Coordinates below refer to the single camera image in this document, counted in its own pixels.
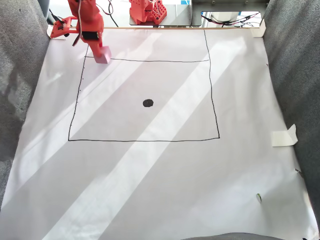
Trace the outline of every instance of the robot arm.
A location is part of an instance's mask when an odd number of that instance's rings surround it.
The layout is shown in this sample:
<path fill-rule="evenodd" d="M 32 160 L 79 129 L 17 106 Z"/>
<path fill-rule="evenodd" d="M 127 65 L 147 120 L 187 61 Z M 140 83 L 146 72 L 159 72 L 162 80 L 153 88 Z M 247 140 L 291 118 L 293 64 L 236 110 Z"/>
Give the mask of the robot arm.
<path fill-rule="evenodd" d="M 154 22 L 159 25 L 167 15 L 167 9 L 162 4 L 162 0 L 129 0 L 129 2 L 131 3 L 130 15 L 137 24 Z M 96 0 L 68 0 L 68 3 L 73 16 L 56 21 L 51 38 L 78 34 L 73 46 L 82 39 L 84 43 L 89 44 L 97 63 L 109 63 L 111 51 L 102 43 L 104 20 Z M 75 29 L 71 28 L 72 20 L 78 20 Z"/>
<path fill-rule="evenodd" d="M 111 51 L 108 46 L 103 46 L 104 20 L 96 5 L 96 0 L 68 0 L 68 3 L 73 16 L 56 21 L 50 35 L 51 38 L 78 33 L 73 45 L 81 38 L 84 43 L 89 44 L 97 63 L 109 63 Z M 70 28 L 72 20 L 78 20 L 75 29 Z"/>

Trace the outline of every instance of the red robot arm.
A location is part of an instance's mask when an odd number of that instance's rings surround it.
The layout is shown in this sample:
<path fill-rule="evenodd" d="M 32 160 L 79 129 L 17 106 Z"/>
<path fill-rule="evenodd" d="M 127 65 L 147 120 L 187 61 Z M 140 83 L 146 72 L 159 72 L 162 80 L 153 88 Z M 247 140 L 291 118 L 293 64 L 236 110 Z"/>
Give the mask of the red robot arm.
<path fill-rule="evenodd" d="M 89 44 L 95 61 L 107 64 L 111 59 L 111 51 L 108 46 L 103 46 L 104 20 L 96 6 L 96 0 L 68 0 L 68 3 L 73 16 L 56 21 L 51 38 L 78 33 L 74 44 L 81 38 L 84 43 Z M 72 20 L 78 20 L 75 29 L 70 28 Z"/>

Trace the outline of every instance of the cable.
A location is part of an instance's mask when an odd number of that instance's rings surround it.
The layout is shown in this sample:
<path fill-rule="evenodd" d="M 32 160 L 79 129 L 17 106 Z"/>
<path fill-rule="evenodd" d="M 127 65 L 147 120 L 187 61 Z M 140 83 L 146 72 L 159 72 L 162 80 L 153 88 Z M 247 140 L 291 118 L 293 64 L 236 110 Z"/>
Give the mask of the cable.
<path fill-rule="evenodd" d="M 81 24 L 81 16 L 80 16 L 80 9 L 81 9 L 81 1 L 79 0 L 79 6 L 78 6 L 78 22 L 79 22 L 79 34 L 76 37 L 76 39 L 74 40 L 72 46 L 75 46 L 77 44 L 77 42 L 79 41 L 81 35 L 82 35 L 82 24 Z"/>
<path fill-rule="evenodd" d="M 241 19 L 238 19 L 238 20 L 235 20 L 235 21 L 217 21 L 217 20 L 212 20 L 208 17 L 205 17 L 203 15 L 201 15 L 201 17 L 203 17 L 204 19 L 206 19 L 208 22 L 210 23 L 214 23 L 214 24 L 218 24 L 218 25 L 222 25 L 222 28 L 223 26 L 232 26 L 232 25 L 235 25 L 235 24 L 238 24 L 238 23 L 245 23 L 247 20 L 255 17 L 256 15 L 258 15 L 260 12 L 257 12 L 257 13 L 254 13 L 254 14 L 251 14 L 249 16 L 246 16 L 246 17 L 243 17 Z"/>
<path fill-rule="evenodd" d="M 108 2 L 109 2 L 109 6 L 108 6 L 108 11 L 109 11 L 109 13 L 106 12 L 99 4 L 96 3 L 96 5 L 97 5 L 99 8 L 101 8 L 101 10 L 104 12 L 104 14 L 110 16 L 111 20 L 114 22 L 114 24 L 115 24 L 116 27 L 118 28 L 118 27 L 119 27 L 118 24 L 116 23 L 116 21 L 115 21 L 114 18 L 112 17 L 112 14 L 114 13 L 114 6 L 112 5 L 111 0 L 108 0 Z"/>
<path fill-rule="evenodd" d="M 52 17 L 53 17 L 53 19 L 54 19 L 55 21 L 60 22 L 61 25 L 63 25 L 63 24 L 65 23 L 64 21 L 62 21 L 62 20 L 59 19 L 59 18 L 62 19 L 62 17 L 54 15 L 54 13 L 51 11 L 51 9 L 49 9 L 49 11 L 50 11 L 50 13 L 51 13 L 51 15 L 52 15 Z"/>
<path fill-rule="evenodd" d="M 102 11 L 104 12 L 104 14 L 111 16 L 114 13 L 114 6 L 112 5 L 110 0 L 108 0 L 108 2 L 109 2 L 109 8 L 108 8 L 109 13 L 106 12 L 98 3 L 96 3 L 95 5 L 100 7 L 102 9 Z"/>
<path fill-rule="evenodd" d="M 250 27 L 254 27 L 252 24 L 259 24 L 259 26 L 260 26 L 259 22 L 254 22 L 254 21 L 251 21 L 251 22 L 242 21 L 241 23 L 243 23 L 243 24 L 240 25 L 240 26 L 235 26 L 235 27 L 236 28 L 242 28 L 244 25 L 249 25 Z"/>
<path fill-rule="evenodd" d="M 109 11 L 109 13 L 110 13 L 110 6 L 111 6 L 111 0 L 109 1 L 109 6 L 108 6 L 108 11 Z M 110 15 L 110 18 L 111 18 L 111 20 L 114 22 L 114 24 L 116 25 L 116 27 L 118 28 L 119 26 L 118 26 L 118 24 L 116 23 L 116 21 L 114 20 L 114 18 L 112 17 L 112 15 Z"/>

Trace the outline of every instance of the gray fabric wall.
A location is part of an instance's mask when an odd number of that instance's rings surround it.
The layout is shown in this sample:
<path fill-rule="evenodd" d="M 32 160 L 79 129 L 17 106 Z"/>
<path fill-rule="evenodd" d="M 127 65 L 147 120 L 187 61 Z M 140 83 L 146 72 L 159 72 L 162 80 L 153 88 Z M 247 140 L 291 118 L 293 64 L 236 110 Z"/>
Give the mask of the gray fabric wall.
<path fill-rule="evenodd" d="M 0 206 L 49 45 L 37 0 L 0 4 Z"/>
<path fill-rule="evenodd" d="M 216 236 L 200 236 L 192 237 L 184 240 L 281 240 L 271 236 L 261 236 L 257 234 L 244 233 L 244 232 L 232 232 Z"/>
<path fill-rule="evenodd" d="M 264 45 L 286 126 L 320 226 L 320 0 L 271 0 Z"/>

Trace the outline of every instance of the white paper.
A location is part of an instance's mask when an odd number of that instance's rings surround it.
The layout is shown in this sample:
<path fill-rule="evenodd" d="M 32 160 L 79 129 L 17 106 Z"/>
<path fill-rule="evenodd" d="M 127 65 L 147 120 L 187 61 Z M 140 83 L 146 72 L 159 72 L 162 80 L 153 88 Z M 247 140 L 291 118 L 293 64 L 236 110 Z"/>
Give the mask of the white paper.
<path fill-rule="evenodd" d="M 287 131 L 272 132 L 272 146 L 284 147 L 292 146 L 298 142 L 296 135 L 296 125 L 293 124 Z"/>
<path fill-rule="evenodd" d="M 1 239 L 244 232 L 318 240 L 293 148 L 270 144 L 270 132 L 286 125 L 262 38 L 248 29 L 106 30 L 113 58 L 138 61 L 104 65 L 82 41 L 72 47 L 75 37 L 50 41 L 4 195 Z M 157 70 L 146 60 L 172 62 Z M 143 107 L 147 98 L 152 107 Z M 68 141 L 69 130 L 78 141 Z M 112 138 L 136 141 L 96 141 Z M 180 141 L 191 138 L 199 141 Z M 170 141 L 139 142 L 157 139 Z"/>

